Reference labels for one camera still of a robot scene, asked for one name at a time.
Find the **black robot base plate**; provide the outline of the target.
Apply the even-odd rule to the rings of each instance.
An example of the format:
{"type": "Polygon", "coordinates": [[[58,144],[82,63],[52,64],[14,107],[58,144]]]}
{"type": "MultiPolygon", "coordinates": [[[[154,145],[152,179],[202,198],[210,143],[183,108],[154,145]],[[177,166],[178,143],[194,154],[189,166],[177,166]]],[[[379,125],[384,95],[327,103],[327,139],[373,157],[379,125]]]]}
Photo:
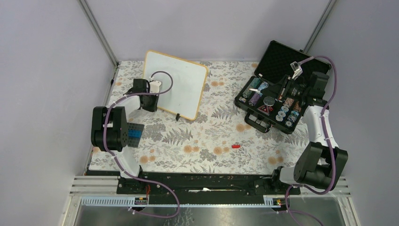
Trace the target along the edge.
{"type": "Polygon", "coordinates": [[[118,177],[117,194],[163,195],[174,197],[190,194],[209,195],[265,195],[284,198],[287,189],[277,194],[266,184],[271,175],[250,174],[199,174],[199,173],[160,173],[141,172],[139,179],[118,177]]]}

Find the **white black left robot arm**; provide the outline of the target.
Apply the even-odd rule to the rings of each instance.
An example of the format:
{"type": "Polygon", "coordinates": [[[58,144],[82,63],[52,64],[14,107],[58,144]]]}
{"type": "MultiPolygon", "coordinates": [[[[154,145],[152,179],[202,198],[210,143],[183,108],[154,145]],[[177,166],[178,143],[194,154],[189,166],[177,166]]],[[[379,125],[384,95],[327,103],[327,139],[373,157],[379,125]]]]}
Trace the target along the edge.
{"type": "Polygon", "coordinates": [[[130,178],[128,188],[136,194],[145,190],[146,181],[139,176],[141,166],[128,153],[128,116],[136,110],[156,111],[161,86],[158,80],[134,79],[133,86],[121,100],[93,109],[92,145],[111,155],[120,176],[130,178]]]}

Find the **yellow framed whiteboard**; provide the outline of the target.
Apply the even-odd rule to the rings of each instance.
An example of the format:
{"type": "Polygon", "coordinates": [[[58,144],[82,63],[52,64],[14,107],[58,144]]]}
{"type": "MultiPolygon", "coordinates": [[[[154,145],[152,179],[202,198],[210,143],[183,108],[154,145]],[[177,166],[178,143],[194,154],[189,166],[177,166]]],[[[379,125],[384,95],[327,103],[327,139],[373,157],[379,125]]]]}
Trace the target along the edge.
{"type": "Polygon", "coordinates": [[[186,59],[149,50],[144,61],[143,78],[161,81],[158,108],[188,120],[197,118],[208,68],[186,59]]]}

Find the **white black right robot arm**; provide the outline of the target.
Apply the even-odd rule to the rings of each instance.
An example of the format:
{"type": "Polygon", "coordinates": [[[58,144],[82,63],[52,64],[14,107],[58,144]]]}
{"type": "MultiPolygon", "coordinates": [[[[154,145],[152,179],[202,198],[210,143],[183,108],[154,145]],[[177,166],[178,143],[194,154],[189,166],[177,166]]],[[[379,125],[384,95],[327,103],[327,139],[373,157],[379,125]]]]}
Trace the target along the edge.
{"type": "Polygon", "coordinates": [[[283,193],[290,185],[326,194],[335,188],[348,161],[347,151],[339,148],[329,124],[329,102],[323,99],[328,80],[325,73],[311,74],[311,89],[304,94],[308,106],[303,116],[309,143],[295,166],[277,167],[266,180],[276,194],[283,193]]]}

